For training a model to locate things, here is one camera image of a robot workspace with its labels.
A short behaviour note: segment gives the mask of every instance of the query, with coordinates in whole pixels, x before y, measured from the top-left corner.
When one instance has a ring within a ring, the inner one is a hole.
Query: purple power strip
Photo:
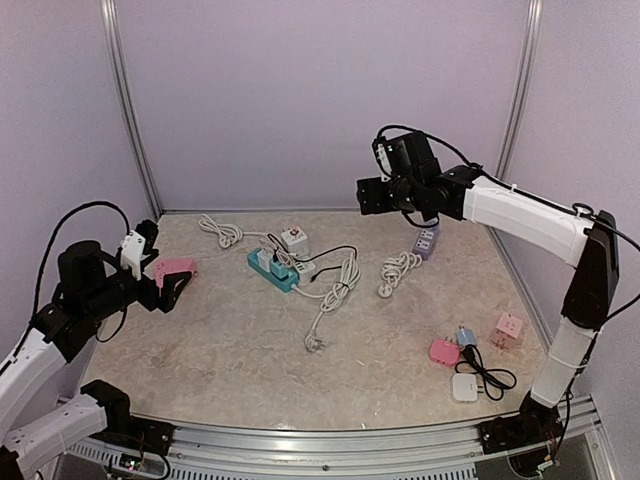
[[[412,252],[420,255],[422,260],[429,260],[433,249],[436,247],[436,240],[440,233],[440,224],[437,223],[433,227],[427,227],[420,230],[420,235],[413,244]]]

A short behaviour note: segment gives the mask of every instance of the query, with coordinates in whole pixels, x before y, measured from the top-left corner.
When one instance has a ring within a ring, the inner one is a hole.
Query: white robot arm
[[[113,204],[102,201],[70,212],[54,230],[41,272],[62,223],[91,206],[109,206],[122,214]],[[161,286],[143,274],[158,256],[153,248],[157,234],[155,223],[145,220],[125,236],[115,257],[103,252],[96,241],[75,243],[58,257],[60,283],[51,303],[34,315],[16,348],[0,364],[0,480],[32,478],[70,445],[99,432],[117,436],[120,444],[136,450],[143,446],[136,442],[146,429],[162,431],[158,438],[171,437],[173,427],[132,417],[129,397],[100,380],[85,385],[79,395],[54,412],[9,431],[26,403],[78,355],[105,319],[118,311],[126,313],[134,302],[165,313],[174,307],[194,272],[163,271]],[[115,270],[109,276],[105,263]],[[152,453],[165,453],[162,450],[170,441],[154,442],[148,433],[144,444],[155,443]]]
[[[409,133],[387,140],[383,133],[390,129]],[[465,165],[442,172],[429,140],[452,150]],[[576,269],[560,328],[519,415],[498,417],[479,427],[485,453],[545,441],[551,433],[557,436],[556,406],[584,369],[598,332],[612,316],[609,309],[619,278],[616,234],[620,234],[613,216],[604,211],[595,215],[581,204],[563,207],[507,185],[455,147],[413,128],[384,127],[373,151],[382,175],[357,182],[363,215],[401,211],[413,225],[417,225],[409,217],[413,212],[421,213],[425,221],[439,214],[468,220],[522,238]]]

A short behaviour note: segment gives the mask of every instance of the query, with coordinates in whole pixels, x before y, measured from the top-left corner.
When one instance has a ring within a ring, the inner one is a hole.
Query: white power cord
[[[398,257],[387,258],[382,264],[380,276],[384,283],[378,288],[378,295],[382,298],[389,298],[393,290],[398,288],[400,280],[409,270],[422,265],[422,257],[415,253],[402,252]]]
[[[311,324],[311,328],[304,338],[304,346],[308,352],[315,353],[325,347],[325,343],[317,334],[318,323],[320,323],[320,319],[325,313],[331,313],[340,308],[340,305],[342,305],[344,299],[349,295],[349,292],[356,287],[358,280],[360,280],[360,267],[358,266],[355,254],[351,253],[349,258],[342,262],[342,266],[340,268],[340,280],[333,284],[329,292],[323,295],[315,295],[300,290],[295,285],[293,286],[293,289],[300,295],[307,298],[322,299],[320,312],[318,312],[318,315]]]
[[[275,253],[278,261],[282,265],[287,268],[292,268],[296,262],[295,254],[287,252],[283,248],[283,245],[280,245],[276,240],[273,240],[274,238],[277,239],[278,237],[276,237],[275,235],[268,236],[268,234],[264,234],[258,239],[258,241],[260,242],[260,246],[264,250],[272,255]]]
[[[237,225],[233,223],[218,223],[207,214],[202,214],[198,225],[200,225],[202,231],[218,235],[218,243],[222,248],[229,248],[235,245],[245,235],[266,235],[266,232],[243,232]]]

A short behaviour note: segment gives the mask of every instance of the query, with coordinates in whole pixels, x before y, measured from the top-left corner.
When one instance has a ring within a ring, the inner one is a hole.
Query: marble table surface
[[[399,214],[355,212],[216,214],[247,231],[300,226],[313,253],[352,244],[362,278],[346,303],[321,320],[327,343],[310,354],[303,338],[319,301],[284,294],[247,265],[256,237],[228,250],[202,232],[198,215],[165,215],[161,258],[192,257],[199,273],[167,315],[130,308],[124,329],[98,345],[84,382],[103,379],[129,394],[132,412],[168,420],[260,429],[353,430],[428,425],[518,408],[544,351],[485,229],[442,219],[431,259],[403,279],[390,299],[376,294],[382,261],[410,249],[418,230]],[[340,264],[344,253],[318,260]],[[322,293],[337,277],[307,287]],[[512,352],[488,337],[502,312],[523,320]],[[112,317],[102,332],[112,332]],[[454,401],[453,370],[428,358],[435,338],[471,328],[488,367],[512,370],[517,387],[501,402]]]

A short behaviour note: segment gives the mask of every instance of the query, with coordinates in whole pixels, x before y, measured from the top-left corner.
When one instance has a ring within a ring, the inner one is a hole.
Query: lavender backdrop
[[[119,2],[164,207],[354,207],[355,179],[378,174],[370,145],[386,123],[441,135],[494,171],[527,5]]]
[[[120,117],[99,3],[0,2],[0,357],[31,313],[38,264],[59,218],[107,199],[132,222],[147,214]],[[86,238],[115,249],[122,220],[104,209],[64,228],[46,271],[41,305],[57,279],[56,256]],[[90,348],[43,387],[23,416],[75,393]]]
[[[510,180],[614,213],[640,239],[640,4],[545,0],[531,90]],[[555,332],[571,269],[513,238],[507,244]],[[621,243],[619,305],[640,290],[640,254]],[[624,479],[638,478],[640,307],[607,324],[582,390],[592,392]]]

